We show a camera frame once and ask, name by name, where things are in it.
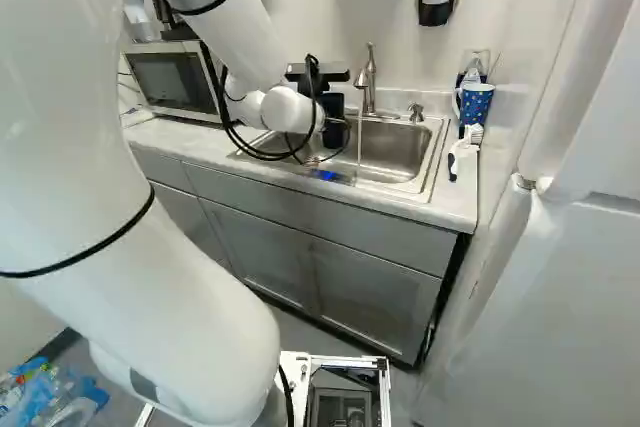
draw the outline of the gray floor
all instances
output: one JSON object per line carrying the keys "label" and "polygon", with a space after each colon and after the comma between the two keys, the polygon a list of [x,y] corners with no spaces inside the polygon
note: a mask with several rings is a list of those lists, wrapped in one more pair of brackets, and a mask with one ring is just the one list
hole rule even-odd
{"label": "gray floor", "polygon": [[[277,308],[273,313],[280,325],[283,350],[297,350],[324,355],[359,356],[370,354],[344,342],[297,317]],[[91,358],[86,341],[80,341],[68,349],[57,361],[60,365],[73,366],[78,371],[98,377],[98,385],[111,394],[111,401],[91,424],[92,427],[133,427],[142,409],[142,403],[102,377]],[[391,417],[393,427],[410,427],[409,409],[416,391],[418,376],[392,367]],[[156,412],[151,427],[180,427],[184,424]]]}

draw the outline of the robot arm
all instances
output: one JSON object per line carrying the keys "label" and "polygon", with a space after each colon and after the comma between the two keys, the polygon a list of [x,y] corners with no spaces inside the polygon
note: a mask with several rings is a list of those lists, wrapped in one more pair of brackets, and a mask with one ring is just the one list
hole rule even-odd
{"label": "robot arm", "polygon": [[[281,132],[309,131],[314,104],[280,85],[288,63],[261,0],[168,1],[229,68],[224,88],[231,120]],[[317,131],[324,111],[315,109]]]}
{"label": "robot arm", "polygon": [[[272,397],[277,324],[175,226],[123,139],[122,0],[0,7],[0,275],[88,338],[132,394],[190,425],[251,425]],[[259,0],[188,18],[248,88],[282,88]]]}

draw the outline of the polka dot cup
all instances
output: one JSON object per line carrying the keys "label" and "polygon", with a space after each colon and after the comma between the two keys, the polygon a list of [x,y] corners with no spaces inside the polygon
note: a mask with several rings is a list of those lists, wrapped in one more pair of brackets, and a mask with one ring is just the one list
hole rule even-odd
{"label": "polka dot cup", "polygon": [[465,84],[462,87],[462,98],[460,99],[460,123],[462,125],[484,125],[495,90],[495,86],[491,84]]}

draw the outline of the white refrigerator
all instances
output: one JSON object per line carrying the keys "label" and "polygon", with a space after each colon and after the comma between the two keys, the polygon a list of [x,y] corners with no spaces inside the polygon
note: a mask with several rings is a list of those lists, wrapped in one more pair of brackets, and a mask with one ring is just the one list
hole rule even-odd
{"label": "white refrigerator", "polygon": [[640,0],[570,16],[482,266],[428,357],[424,426],[640,425]]}

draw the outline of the stainless steel sink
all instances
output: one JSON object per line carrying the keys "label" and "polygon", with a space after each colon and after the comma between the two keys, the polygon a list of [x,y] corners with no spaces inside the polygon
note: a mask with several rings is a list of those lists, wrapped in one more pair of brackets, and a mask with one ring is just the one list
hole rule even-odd
{"label": "stainless steel sink", "polygon": [[[270,165],[281,170],[322,180],[346,183],[356,187],[391,190],[419,194],[431,188],[435,172],[431,172],[434,153],[442,151],[444,119],[426,117],[423,122],[412,124],[406,120],[389,120],[373,117],[362,119],[361,162],[358,169],[358,120],[348,118],[351,139],[344,152],[332,157],[336,151],[322,144],[322,137],[314,135],[309,143],[289,157]],[[288,134],[292,146],[298,146],[303,134]],[[266,152],[288,150],[285,135],[269,132],[254,140],[251,145]],[[242,151],[231,154],[238,160],[261,162]]]}

